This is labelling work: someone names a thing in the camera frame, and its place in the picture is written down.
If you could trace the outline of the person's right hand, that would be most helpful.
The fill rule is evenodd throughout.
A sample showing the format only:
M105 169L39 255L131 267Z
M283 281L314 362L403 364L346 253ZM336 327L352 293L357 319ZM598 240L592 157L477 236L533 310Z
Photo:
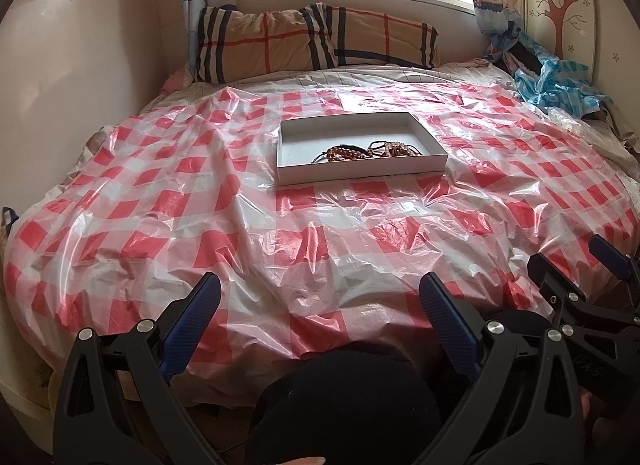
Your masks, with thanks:
M326 459L323 456L305 456L298 459L289 459L288 461L277 463L277 465L324 465L325 463Z

